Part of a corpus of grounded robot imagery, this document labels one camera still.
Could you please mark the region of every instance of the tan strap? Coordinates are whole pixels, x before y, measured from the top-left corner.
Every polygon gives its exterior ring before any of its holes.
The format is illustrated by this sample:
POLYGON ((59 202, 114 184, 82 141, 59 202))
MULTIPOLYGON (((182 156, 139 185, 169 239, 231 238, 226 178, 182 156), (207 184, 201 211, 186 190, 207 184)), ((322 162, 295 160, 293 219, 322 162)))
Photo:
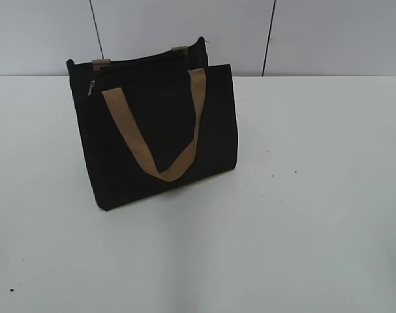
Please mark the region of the tan strap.
POLYGON ((188 49, 188 46, 179 46, 179 47, 173 47, 172 48, 172 51, 173 52, 176 52, 176 51, 181 51, 181 50, 183 50, 183 51, 187 51, 187 49, 188 49))
POLYGON ((163 181, 175 181, 180 178, 195 159, 200 117, 205 101, 206 75, 203 68, 197 68, 188 72, 196 117, 193 139, 174 160, 173 164, 162 173, 159 173, 157 170, 153 155, 141 135, 140 129, 138 129, 122 88, 119 87, 102 92, 111 116, 138 165, 146 173, 163 181))
POLYGON ((92 61, 93 70, 95 72, 100 71, 104 67, 111 66, 111 59, 97 59, 92 61))

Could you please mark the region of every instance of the handbag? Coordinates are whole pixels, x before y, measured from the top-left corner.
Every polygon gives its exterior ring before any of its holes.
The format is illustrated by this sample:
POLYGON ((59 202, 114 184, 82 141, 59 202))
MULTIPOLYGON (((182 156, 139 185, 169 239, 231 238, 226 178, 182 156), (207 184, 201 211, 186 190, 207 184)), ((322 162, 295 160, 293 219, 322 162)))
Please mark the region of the handbag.
POLYGON ((204 38, 129 61, 68 60, 67 68, 101 209, 235 168, 231 68, 208 66, 204 38))

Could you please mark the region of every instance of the white wall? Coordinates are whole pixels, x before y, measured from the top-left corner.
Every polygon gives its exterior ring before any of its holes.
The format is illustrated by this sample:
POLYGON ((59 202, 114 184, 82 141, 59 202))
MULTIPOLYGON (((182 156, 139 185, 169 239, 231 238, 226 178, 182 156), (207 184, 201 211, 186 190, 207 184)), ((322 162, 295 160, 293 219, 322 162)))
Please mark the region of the white wall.
POLYGON ((266 74, 396 74, 396 0, 277 0, 266 74))
MULTIPOLYGON (((105 57, 209 41, 212 65, 262 72, 273 0, 93 0, 105 57)), ((100 57, 89 0, 0 0, 0 75, 100 57)), ((277 0, 266 75, 396 74, 396 0, 277 0)))

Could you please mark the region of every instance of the white surface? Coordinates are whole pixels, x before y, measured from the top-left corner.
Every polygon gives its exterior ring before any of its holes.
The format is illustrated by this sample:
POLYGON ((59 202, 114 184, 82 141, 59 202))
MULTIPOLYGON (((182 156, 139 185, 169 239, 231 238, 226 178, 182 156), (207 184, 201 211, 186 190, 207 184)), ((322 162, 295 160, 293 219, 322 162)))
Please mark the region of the white surface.
POLYGON ((135 59, 204 36, 211 65, 262 73, 273 0, 93 0, 105 57, 135 59))
POLYGON ((234 83, 236 171, 105 213, 68 78, 0 78, 0 312, 396 312, 396 78, 234 83))
POLYGON ((88 0, 0 1, 0 75, 62 75, 100 58, 88 0))
POLYGON ((266 74, 396 74, 396 0, 278 0, 271 38, 266 74))

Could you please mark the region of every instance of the zipper pull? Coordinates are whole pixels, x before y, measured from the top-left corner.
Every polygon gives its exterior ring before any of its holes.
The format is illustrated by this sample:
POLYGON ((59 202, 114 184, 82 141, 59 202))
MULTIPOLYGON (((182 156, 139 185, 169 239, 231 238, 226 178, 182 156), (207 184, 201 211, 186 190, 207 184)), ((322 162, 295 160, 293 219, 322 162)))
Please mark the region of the zipper pull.
POLYGON ((92 88, 94 88, 94 86, 95 86, 95 81, 93 80, 93 81, 90 83, 90 85, 89 85, 89 92, 87 93, 88 96, 91 95, 91 93, 92 93, 92 88))

